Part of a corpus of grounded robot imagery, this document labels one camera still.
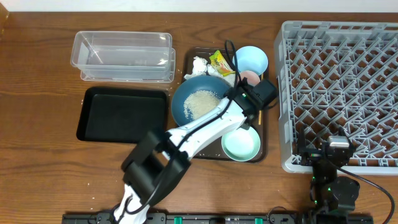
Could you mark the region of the pink cup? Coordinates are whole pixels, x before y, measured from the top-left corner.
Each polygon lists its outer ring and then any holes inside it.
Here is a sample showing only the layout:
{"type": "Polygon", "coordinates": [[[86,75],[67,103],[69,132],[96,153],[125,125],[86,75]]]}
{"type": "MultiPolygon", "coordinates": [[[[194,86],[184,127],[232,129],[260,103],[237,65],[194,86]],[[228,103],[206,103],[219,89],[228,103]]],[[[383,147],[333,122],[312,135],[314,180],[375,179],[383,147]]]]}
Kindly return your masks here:
{"type": "Polygon", "coordinates": [[[241,79],[243,80],[244,78],[247,79],[247,82],[251,85],[251,86],[256,86],[257,84],[260,83],[261,79],[259,77],[258,74],[256,74],[253,71],[250,70],[246,70],[240,73],[241,79]]]}

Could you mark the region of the dark blue plate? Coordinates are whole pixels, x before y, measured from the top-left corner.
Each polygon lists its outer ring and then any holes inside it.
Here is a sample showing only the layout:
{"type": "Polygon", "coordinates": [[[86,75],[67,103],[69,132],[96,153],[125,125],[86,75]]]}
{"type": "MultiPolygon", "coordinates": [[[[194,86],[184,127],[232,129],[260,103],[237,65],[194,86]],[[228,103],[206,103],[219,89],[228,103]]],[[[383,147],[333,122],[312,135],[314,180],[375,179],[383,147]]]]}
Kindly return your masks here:
{"type": "Polygon", "coordinates": [[[183,126],[193,121],[190,113],[184,112],[184,102],[193,93],[204,90],[212,92],[217,98],[222,99],[230,86],[222,79],[212,76],[198,76],[184,81],[176,90],[171,102],[171,113],[178,126],[183,126]]]}

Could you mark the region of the pile of rice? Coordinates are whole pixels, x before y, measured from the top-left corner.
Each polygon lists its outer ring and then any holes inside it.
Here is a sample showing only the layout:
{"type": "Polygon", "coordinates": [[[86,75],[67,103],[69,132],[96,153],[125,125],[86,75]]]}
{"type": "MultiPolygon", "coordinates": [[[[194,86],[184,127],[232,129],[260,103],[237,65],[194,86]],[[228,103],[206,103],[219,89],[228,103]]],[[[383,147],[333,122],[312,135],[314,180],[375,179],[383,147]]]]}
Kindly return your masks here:
{"type": "Polygon", "coordinates": [[[212,91],[198,90],[184,101],[184,115],[187,119],[196,120],[218,106],[220,99],[212,91]]]}

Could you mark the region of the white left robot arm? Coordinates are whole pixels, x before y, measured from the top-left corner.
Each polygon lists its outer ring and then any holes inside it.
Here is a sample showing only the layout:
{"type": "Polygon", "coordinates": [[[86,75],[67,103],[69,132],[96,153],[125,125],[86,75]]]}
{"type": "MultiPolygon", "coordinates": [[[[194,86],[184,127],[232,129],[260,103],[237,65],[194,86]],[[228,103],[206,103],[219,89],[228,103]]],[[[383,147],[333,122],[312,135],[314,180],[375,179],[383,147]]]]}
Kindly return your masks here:
{"type": "Polygon", "coordinates": [[[125,193],[115,223],[143,223],[149,207],[178,185],[191,159],[222,135],[248,128],[270,101],[265,89],[240,83],[202,117],[167,132],[151,131],[122,163],[125,193]]]}

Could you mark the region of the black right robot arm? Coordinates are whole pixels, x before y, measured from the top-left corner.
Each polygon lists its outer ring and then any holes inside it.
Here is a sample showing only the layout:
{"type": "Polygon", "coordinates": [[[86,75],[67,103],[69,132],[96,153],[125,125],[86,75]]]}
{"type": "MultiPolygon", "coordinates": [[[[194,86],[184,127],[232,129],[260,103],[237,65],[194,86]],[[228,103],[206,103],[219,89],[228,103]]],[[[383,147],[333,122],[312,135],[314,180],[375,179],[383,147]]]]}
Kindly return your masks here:
{"type": "Polygon", "coordinates": [[[336,136],[329,136],[319,148],[310,147],[302,128],[296,143],[302,166],[312,167],[310,200],[315,207],[299,218],[300,223],[348,223],[348,215],[355,209],[360,184],[337,171],[345,166],[356,148],[343,128],[336,136]]]}

